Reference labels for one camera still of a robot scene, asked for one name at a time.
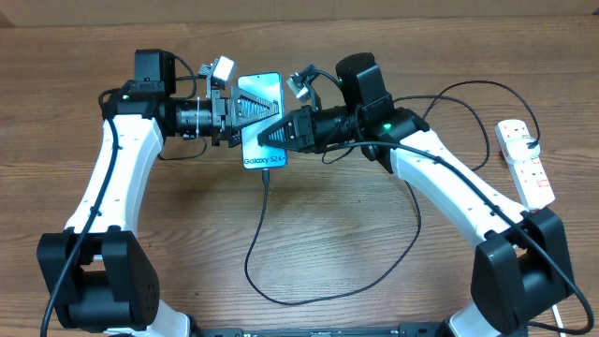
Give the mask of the blue Samsung smartphone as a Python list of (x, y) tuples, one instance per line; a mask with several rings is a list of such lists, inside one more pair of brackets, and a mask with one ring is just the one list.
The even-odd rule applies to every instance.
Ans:
[(281, 120), (285, 114), (282, 78), (278, 72), (261, 73), (239, 77), (237, 86), (250, 94), (277, 104), (279, 113), (265, 120), (246, 126), (241, 130), (242, 163), (245, 169), (273, 169), (287, 163), (286, 150), (261, 146), (257, 136), (267, 127)]

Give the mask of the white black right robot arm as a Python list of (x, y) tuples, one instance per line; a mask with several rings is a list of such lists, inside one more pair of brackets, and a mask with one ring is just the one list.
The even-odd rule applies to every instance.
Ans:
[(395, 105), (374, 56), (349, 55), (333, 80), (343, 104), (323, 109), (309, 66), (289, 86), (302, 101), (262, 131), (262, 145), (298, 153), (360, 148), (370, 160), (412, 185), (460, 231), (475, 253), (472, 303), (445, 319), (440, 336), (523, 336), (537, 317), (579, 296), (560, 217), (503, 196), (467, 168), (413, 111)]

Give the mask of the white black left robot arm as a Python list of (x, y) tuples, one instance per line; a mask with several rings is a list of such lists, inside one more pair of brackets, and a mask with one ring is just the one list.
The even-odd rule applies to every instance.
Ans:
[(169, 51), (138, 50), (134, 77), (100, 94), (103, 140), (76, 211), (45, 233), (37, 261), (50, 293), (45, 316), (66, 329), (114, 336), (198, 336), (196, 320), (160, 297), (156, 270), (137, 238), (139, 210), (153, 163), (167, 138), (206, 145), (242, 143), (245, 127), (283, 113), (279, 91), (232, 84), (233, 62), (219, 57), (187, 75), (207, 94), (180, 97)]

